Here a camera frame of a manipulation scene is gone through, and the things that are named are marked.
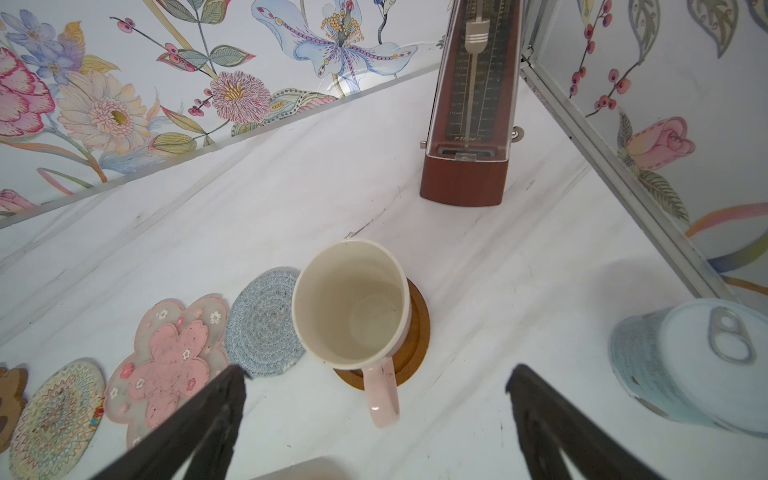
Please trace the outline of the cork paw print coaster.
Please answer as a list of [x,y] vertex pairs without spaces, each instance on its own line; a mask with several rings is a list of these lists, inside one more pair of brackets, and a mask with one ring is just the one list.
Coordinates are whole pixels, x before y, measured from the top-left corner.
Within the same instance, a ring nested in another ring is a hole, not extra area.
[[27,381],[28,372],[24,368],[1,369],[1,452],[10,447],[13,432],[26,406],[24,390]]

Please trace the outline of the grey round coaster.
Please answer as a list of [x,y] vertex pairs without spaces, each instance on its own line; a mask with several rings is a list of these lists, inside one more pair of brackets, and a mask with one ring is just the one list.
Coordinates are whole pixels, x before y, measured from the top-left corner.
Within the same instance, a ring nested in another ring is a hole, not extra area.
[[250,377],[284,374],[304,355],[295,332],[292,297],[299,271],[291,267],[267,270],[235,299],[228,317],[225,349],[229,362]]

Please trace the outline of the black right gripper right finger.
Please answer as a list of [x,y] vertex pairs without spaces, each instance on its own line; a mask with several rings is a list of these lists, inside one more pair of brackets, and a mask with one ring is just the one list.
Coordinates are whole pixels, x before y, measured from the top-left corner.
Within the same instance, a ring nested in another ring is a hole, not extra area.
[[658,479],[525,364],[506,384],[518,442],[532,479],[569,479],[569,460],[586,479]]

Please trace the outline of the brown wooden round coaster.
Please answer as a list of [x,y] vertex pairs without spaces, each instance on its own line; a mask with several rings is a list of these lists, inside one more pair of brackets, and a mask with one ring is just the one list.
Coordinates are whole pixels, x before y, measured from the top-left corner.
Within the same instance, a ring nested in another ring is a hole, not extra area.
[[411,280],[408,280],[408,286],[410,321],[405,336],[391,355],[397,386],[406,383],[420,368],[427,355],[431,336],[431,319],[427,303]]

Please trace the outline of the cream mug pink handle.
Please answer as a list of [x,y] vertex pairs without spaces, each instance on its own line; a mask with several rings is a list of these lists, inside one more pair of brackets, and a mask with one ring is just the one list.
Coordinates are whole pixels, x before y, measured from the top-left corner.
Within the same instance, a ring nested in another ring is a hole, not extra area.
[[355,238],[319,252],[296,281],[292,319],[308,353],[335,370],[362,372],[376,427],[399,420],[393,356],[410,327],[411,297],[391,252]]

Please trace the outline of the white embroidered round coaster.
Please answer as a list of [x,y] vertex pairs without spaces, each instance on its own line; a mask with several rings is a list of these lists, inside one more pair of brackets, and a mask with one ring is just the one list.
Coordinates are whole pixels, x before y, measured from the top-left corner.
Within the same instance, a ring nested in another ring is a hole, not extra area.
[[15,479],[62,479],[80,461],[104,415],[105,381],[100,368],[73,361],[34,393],[10,445]]

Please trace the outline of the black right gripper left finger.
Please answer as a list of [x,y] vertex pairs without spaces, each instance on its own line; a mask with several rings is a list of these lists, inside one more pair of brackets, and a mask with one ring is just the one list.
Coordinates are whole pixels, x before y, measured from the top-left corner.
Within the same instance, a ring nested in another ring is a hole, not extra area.
[[234,454],[248,378],[230,365],[96,479],[223,479]]

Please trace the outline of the pink flower coaster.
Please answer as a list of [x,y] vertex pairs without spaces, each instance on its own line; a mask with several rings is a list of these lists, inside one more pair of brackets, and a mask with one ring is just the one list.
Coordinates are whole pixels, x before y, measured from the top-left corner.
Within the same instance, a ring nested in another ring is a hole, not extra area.
[[127,426],[131,449],[229,365],[225,334],[228,303],[203,296],[186,306],[163,300],[141,319],[133,352],[107,382],[106,417]]

